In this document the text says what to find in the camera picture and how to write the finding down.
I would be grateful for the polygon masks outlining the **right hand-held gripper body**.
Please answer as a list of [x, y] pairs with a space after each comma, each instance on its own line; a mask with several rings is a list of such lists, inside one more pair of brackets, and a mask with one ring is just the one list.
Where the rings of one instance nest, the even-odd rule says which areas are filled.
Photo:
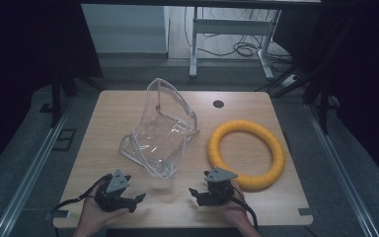
[[234, 194], [231, 181], [238, 175], [222, 168], [213, 168], [209, 176], [204, 180], [207, 182], [208, 197], [196, 199], [199, 206], [223, 205], [228, 202]]

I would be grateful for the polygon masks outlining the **white power strip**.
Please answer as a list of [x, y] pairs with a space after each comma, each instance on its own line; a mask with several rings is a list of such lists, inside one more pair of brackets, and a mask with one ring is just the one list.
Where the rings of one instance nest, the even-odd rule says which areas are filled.
[[293, 84], [294, 82], [297, 81], [297, 76], [295, 74], [291, 74], [290, 76], [288, 76], [282, 83], [281, 85], [283, 87], [288, 87], [290, 86], [291, 84]]

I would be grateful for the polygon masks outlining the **metal floor rail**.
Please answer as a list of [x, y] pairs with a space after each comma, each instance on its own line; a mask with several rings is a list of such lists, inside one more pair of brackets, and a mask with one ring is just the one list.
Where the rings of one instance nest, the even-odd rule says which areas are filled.
[[314, 130], [318, 135], [324, 151], [333, 166], [334, 172], [341, 184], [343, 192], [356, 216], [356, 219], [365, 237], [379, 237], [379, 231], [373, 221], [373, 218], [369, 213], [369, 210], [365, 205], [362, 197], [357, 192], [352, 180], [350, 179], [341, 161], [339, 153], [334, 147], [329, 136], [325, 134], [323, 129], [320, 127], [317, 113], [310, 105], [305, 105], [304, 108], [311, 123], [313, 124]]
[[3, 212], [0, 218], [0, 237], [10, 237], [10, 234], [33, 190], [33, 187], [38, 180], [38, 176], [41, 173], [44, 164], [46, 163], [48, 156], [57, 140], [57, 137], [65, 124], [73, 102], [74, 99], [70, 98], [63, 104], [60, 119], [48, 132], [43, 144], [38, 150], [38, 153], [33, 159], [30, 167], [25, 173], [25, 176], [18, 185], [15, 193], [9, 201], [9, 204]]

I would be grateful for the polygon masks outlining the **person's left hand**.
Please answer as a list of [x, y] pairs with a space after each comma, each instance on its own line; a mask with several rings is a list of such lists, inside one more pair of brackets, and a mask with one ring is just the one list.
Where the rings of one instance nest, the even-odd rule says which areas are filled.
[[105, 212], [101, 210], [93, 197], [86, 197], [76, 229], [100, 231], [108, 221], [121, 217], [127, 213], [129, 213], [128, 208]]

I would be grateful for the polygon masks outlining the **clear plastic zipper bag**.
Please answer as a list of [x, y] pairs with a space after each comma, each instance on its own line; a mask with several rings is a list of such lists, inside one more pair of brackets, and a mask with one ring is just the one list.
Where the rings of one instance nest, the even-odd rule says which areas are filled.
[[195, 111], [172, 84], [157, 78], [147, 87], [141, 117], [118, 151], [152, 176], [169, 179], [198, 133]]

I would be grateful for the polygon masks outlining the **dark curtain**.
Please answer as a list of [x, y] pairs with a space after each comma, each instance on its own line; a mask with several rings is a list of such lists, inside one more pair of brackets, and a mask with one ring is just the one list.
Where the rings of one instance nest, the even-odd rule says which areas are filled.
[[0, 0], [0, 155], [33, 93], [58, 79], [103, 76], [82, 10], [85, 0]]
[[[322, 0], [346, 3], [353, 0]], [[318, 68], [330, 45], [341, 37], [344, 16], [356, 21], [342, 39], [328, 70], [313, 80], [303, 99], [314, 101], [328, 79], [329, 94], [338, 99], [338, 116], [379, 167], [379, 0], [359, 2], [350, 12], [284, 10], [274, 40], [286, 49], [300, 70]]]

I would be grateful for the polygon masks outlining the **person's right hand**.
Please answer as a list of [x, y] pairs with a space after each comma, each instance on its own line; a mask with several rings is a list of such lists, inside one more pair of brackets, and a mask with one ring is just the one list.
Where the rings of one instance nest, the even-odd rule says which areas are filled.
[[[237, 201], [244, 201], [243, 192], [241, 191], [238, 184], [235, 181], [232, 181], [231, 184], [234, 188], [233, 197]], [[217, 209], [228, 222], [230, 222], [238, 229], [251, 225], [247, 211], [232, 200], [226, 204], [218, 206]]]

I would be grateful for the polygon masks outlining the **white metal desk frame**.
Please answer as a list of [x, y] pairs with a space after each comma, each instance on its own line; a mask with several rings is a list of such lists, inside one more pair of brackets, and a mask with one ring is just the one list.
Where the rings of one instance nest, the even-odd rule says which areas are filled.
[[280, 10], [272, 10], [269, 21], [203, 19], [198, 16], [197, 10], [197, 7], [193, 8], [191, 32], [192, 43], [189, 55], [189, 76], [191, 78], [194, 78], [197, 75], [197, 36], [201, 34], [264, 37], [265, 39], [261, 43], [257, 56], [262, 65], [265, 78], [267, 80], [272, 80], [274, 78], [270, 64], [266, 59], [266, 55], [280, 15]]

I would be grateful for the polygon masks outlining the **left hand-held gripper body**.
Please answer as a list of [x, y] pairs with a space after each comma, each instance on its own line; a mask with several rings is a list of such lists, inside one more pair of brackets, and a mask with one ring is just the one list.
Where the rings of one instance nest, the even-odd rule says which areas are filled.
[[105, 212], [121, 208], [128, 208], [130, 212], [133, 212], [137, 204], [130, 203], [128, 197], [121, 196], [128, 186], [129, 183], [124, 179], [122, 171], [116, 169], [112, 174], [104, 177], [94, 196], [95, 202]]

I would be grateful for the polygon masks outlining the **black metal stand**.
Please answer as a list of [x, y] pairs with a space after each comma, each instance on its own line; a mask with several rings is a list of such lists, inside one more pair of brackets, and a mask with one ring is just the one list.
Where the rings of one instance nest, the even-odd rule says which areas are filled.
[[[354, 16], [349, 12], [340, 13], [336, 17], [321, 13], [314, 32], [321, 31], [322, 34], [315, 45], [308, 53], [298, 57], [273, 82], [266, 85], [266, 92], [272, 98], [282, 97], [295, 89], [307, 85], [302, 95], [302, 101], [304, 104], [309, 105], [313, 104], [317, 98], [320, 98], [318, 125], [324, 133], [328, 133], [327, 114], [331, 108], [329, 104], [331, 65], [334, 63], [336, 54], [339, 52], [341, 44], [348, 35], [354, 20]], [[299, 79], [289, 86], [277, 89], [288, 78], [288, 75], [294, 71], [301, 72]]]
[[79, 91], [75, 82], [76, 79], [81, 80], [98, 91], [104, 91], [105, 87], [96, 81], [96, 78], [103, 77], [104, 75], [101, 68], [99, 68], [96, 73], [80, 72], [78, 69], [73, 68], [58, 70], [51, 81], [51, 103], [44, 104], [40, 109], [41, 113], [52, 114], [51, 127], [55, 127], [56, 124], [61, 121], [61, 93], [64, 93], [68, 98], [75, 97]]

